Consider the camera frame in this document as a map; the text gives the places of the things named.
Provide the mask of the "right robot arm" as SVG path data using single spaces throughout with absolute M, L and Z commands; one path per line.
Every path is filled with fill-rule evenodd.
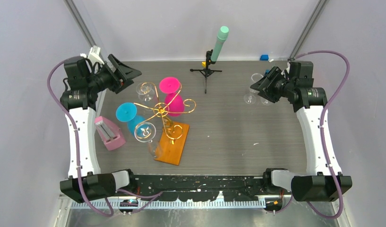
M 305 175 L 284 168 L 267 168 L 262 188 L 268 194 L 288 190 L 296 201 L 332 202 L 352 187 L 352 178 L 342 174 L 335 157 L 328 128 L 326 92 L 313 86 L 313 68 L 310 61 L 291 61 L 285 70 L 272 67 L 250 86 L 272 103 L 287 98 L 299 120 L 307 157 Z

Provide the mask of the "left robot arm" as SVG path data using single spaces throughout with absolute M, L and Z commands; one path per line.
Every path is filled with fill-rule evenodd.
M 137 191 L 133 173 L 124 169 L 103 174 L 95 150 L 95 118 L 98 94 L 106 89 L 119 93 L 134 83 L 141 71 L 120 62 L 114 55 L 108 61 L 92 63 L 84 56 L 63 63 L 69 87 L 60 97 L 69 126 L 70 166 L 68 179 L 60 190 L 77 203 L 114 196 L 120 189 L 127 196 Z

